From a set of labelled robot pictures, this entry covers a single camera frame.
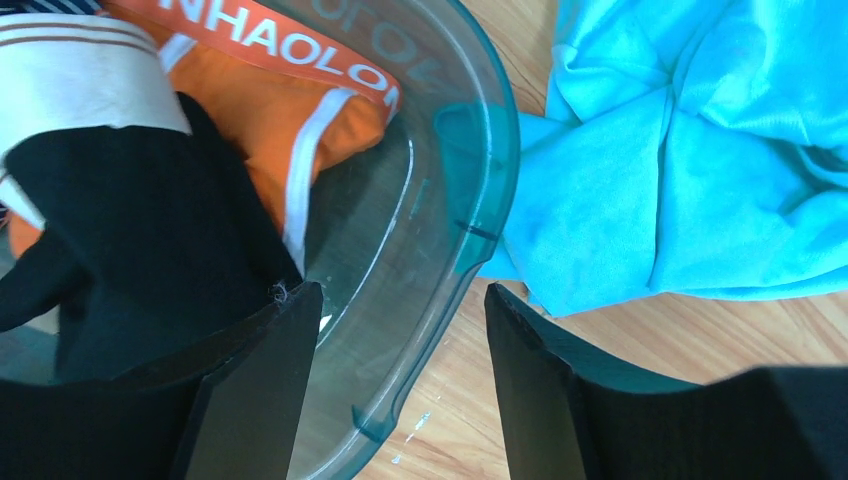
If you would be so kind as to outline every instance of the transparent plastic tub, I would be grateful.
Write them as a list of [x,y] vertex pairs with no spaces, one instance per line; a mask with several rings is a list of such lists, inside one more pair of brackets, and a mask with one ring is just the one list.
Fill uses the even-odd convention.
[[[288,478],[352,478],[394,430],[494,252],[518,176],[516,112],[493,46],[455,0],[261,3],[357,50],[404,88],[386,139],[319,177],[307,232],[307,276],[324,287],[326,325]],[[0,275],[11,265],[3,241]],[[10,363],[0,335],[0,375],[49,378],[38,352],[53,348],[55,331],[43,320],[17,330],[27,348]]]

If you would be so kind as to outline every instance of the striped fabric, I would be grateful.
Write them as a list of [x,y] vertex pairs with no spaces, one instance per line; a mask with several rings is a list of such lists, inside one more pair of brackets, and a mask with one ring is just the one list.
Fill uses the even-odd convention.
[[67,13],[69,15],[102,15],[97,0],[26,0],[0,1],[0,15],[15,13]]

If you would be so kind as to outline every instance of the orange boxer briefs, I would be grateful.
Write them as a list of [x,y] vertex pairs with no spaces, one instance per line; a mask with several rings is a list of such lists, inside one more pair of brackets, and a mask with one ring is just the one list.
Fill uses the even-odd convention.
[[[401,105],[397,80],[252,0],[105,5],[154,38],[174,89],[203,105],[243,152],[253,184],[303,273],[309,189],[321,170],[382,140]],[[10,215],[16,257],[39,236],[37,228]]]

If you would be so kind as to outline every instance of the wood grain surface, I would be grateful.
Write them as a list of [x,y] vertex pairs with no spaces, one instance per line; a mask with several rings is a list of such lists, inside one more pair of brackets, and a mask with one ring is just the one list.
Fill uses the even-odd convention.
[[[541,114],[557,0],[464,0],[498,48],[518,107]],[[362,479],[509,478],[478,279]],[[523,292],[521,285],[510,285]],[[756,364],[848,363],[848,293],[769,303],[663,295],[556,319],[628,361],[696,382]]]

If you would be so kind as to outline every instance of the turquoise fabric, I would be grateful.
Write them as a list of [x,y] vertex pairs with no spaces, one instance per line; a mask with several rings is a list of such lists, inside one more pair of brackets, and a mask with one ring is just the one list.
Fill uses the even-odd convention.
[[545,118],[480,276],[557,316],[848,288],[843,0],[561,0]]

